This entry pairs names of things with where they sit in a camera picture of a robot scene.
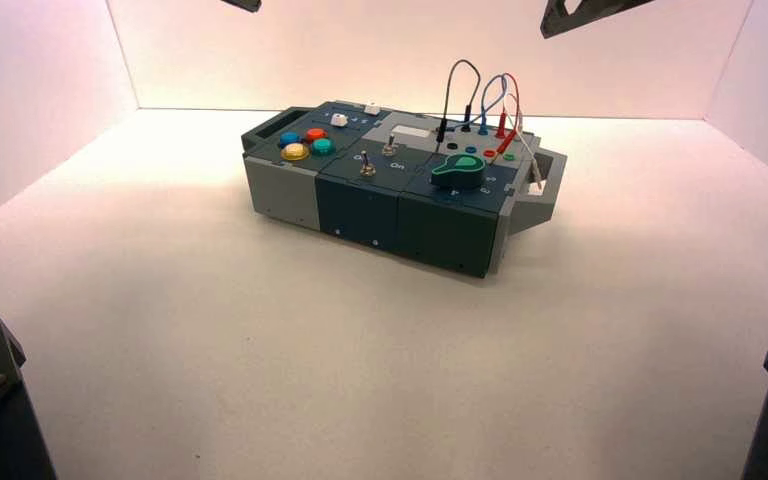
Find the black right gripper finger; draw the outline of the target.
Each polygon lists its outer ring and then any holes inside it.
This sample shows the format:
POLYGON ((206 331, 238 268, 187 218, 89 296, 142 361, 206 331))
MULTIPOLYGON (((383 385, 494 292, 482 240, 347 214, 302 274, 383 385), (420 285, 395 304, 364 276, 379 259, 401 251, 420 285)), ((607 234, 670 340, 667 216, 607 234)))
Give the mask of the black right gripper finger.
POLYGON ((577 27, 577 6, 566 0, 548 0, 540 23, 544 38, 554 37, 577 27))
POLYGON ((650 3, 652 0, 582 0, 576 8, 578 26, 650 3))

